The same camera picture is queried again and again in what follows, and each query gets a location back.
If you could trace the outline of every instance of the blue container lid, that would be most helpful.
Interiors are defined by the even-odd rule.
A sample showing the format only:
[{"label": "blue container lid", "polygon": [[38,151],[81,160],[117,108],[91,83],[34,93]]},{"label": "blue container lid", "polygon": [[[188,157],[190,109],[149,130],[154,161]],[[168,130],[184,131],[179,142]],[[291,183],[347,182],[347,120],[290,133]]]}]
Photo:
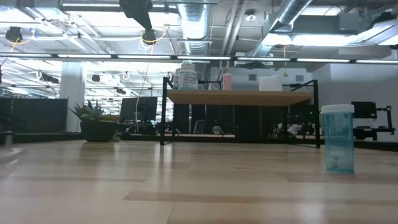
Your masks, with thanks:
[{"label": "blue container lid", "polygon": [[325,113],[354,113],[354,105],[328,105],[322,106],[321,114]]}]

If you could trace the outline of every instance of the dark planter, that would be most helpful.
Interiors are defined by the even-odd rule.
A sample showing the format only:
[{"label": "dark planter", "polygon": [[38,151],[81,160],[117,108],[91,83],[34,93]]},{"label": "dark planter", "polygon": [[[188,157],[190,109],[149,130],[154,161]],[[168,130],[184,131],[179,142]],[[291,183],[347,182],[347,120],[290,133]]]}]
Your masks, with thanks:
[{"label": "dark planter", "polygon": [[114,122],[81,122],[81,132],[88,142],[109,142],[112,140],[118,124]]}]

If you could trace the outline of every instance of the silver duct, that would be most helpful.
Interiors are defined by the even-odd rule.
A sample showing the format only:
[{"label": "silver duct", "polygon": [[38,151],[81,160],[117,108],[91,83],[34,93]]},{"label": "silver duct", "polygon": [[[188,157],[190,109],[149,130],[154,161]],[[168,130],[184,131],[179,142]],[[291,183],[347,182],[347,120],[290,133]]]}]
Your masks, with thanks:
[{"label": "silver duct", "polygon": [[[284,0],[280,4],[280,9],[274,25],[269,28],[267,34],[273,29],[292,24],[311,2],[312,0]],[[253,50],[251,56],[265,57],[271,51],[272,47],[272,45],[264,45],[261,42],[256,49]]]},{"label": "silver duct", "polygon": [[185,50],[189,55],[207,55],[209,43],[200,42],[208,35],[210,8],[207,4],[178,4],[181,15],[181,28],[186,39]]}]

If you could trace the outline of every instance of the wall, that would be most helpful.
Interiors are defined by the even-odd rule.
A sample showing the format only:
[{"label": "wall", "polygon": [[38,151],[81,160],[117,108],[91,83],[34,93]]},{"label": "wall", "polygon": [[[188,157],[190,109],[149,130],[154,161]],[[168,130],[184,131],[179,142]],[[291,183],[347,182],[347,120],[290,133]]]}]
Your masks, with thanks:
[{"label": "wall", "polygon": [[[308,73],[305,68],[288,68],[288,77],[284,77],[285,70],[283,68],[275,71],[274,69],[253,69],[248,70],[245,68],[229,68],[226,73],[232,74],[232,88],[234,90],[258,90],[260,77],[280,75],[282,77],[283,84],[291,83],[305,83],[312,79],[312,74]],[[211,68],[211,79],[216,80],[219,74],[218,67]],[[257,81],[249,81],[249,74],[256,74]],[[296,82],[296,75],[304,75],[303,82]]]},{"label": "wall", "polygon": [[[387,59],[395,60],[395,55]],[[319,80],[320,105],[350,104],[352,101],[375,101],[378,108],[392,106],[392,125],[398,127],[398,66],[331,64],[314,71]],[[355,119],[354,126],[387,126],[386,112],[377,112],[378,119]],[[398,141],[379,133],[380,141]]]}]

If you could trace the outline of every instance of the wooden floor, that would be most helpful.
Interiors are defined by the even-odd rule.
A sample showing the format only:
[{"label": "wooden floor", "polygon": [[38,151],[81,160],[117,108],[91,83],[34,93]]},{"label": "wooden floor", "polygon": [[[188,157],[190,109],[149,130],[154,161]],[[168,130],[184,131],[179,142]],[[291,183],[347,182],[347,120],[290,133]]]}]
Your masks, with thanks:
[{"label": "wooden floor", "polygon": [[355,169],[288,145],[20,144],[0,150],[0,223],[398,223],[398,153]]}]

